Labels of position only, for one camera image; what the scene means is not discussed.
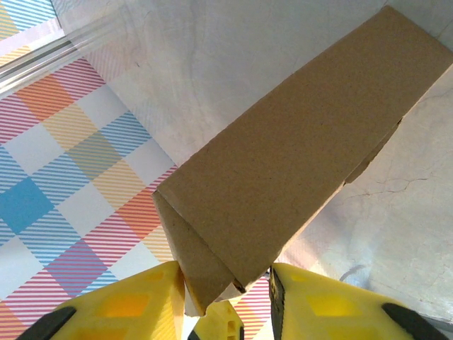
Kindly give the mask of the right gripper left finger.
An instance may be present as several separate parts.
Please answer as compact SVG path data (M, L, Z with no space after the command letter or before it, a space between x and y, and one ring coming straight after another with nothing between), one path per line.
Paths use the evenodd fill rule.
M168 261L70 299L28 327L20 339L180 339L185 288Z

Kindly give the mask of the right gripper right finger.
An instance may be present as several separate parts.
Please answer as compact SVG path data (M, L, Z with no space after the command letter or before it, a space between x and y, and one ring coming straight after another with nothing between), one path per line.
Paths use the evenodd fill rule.
M270 267L275 339L446 339L400 302L285 263Z

